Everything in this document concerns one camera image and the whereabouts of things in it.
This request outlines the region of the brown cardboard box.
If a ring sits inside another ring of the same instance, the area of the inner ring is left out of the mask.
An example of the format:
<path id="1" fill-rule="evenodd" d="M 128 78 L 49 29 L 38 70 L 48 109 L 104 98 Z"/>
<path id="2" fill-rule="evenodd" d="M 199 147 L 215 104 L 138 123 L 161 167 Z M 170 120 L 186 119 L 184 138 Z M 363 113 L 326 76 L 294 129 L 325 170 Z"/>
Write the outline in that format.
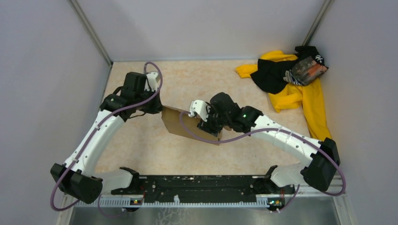
<path id="1" fill-rule="evenodd" d="M 181 114 L 182 112 L 184 110 L 171 106 L 164 105 L 162 107 L 161 119 L 169 133 L 213 145 L 225 143 L 226 139 L 222 136 L 223 131 L 214 136 L 200 130 L 198 124 L 201 119 L 189 117 L 185 113 Z"/>

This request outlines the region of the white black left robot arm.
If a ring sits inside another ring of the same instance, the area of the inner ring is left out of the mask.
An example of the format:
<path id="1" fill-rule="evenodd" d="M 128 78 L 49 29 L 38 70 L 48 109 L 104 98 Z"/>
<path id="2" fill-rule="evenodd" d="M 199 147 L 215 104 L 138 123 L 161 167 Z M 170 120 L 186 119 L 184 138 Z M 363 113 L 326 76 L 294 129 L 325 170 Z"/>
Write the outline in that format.
<path id="1" fill-rule="evenodd" d="M 50 170 L 60 191 L 90 204 L 103 193 L 123 188 L 129 194 L 140 190 L 138 172 L 121 167 L 113 172 L 95 173 L 99 158 L 112 137 L 136 111 L 157 114 L 162 111 L 159 72 L 126 74 L 123 86 L 109 94 L 77 149 L 62 164 Z"/>

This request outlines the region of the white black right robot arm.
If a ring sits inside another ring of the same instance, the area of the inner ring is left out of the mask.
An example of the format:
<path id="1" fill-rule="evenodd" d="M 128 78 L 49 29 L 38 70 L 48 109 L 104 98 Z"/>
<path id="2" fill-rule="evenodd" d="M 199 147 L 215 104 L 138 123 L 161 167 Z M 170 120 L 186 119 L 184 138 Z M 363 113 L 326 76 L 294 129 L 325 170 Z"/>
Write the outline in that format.
<path id="1" fill-rule="evenodd" d="M 262 111 L 239 107 L 231 97 L 220 92 L 210 101 L 194 100 L 189 116 L 200 117 L 198 129 L 212 135 L 229 127 L 237 133 L 260 138 L 294 156 L 299 162 L 288 166 L 272 166 L 266 173 L 264 187 L 277 193 L 287 185 L 307 184 L 326 192 L 340 165 L 336 142 L 306 137 L 271 120 Z"/>

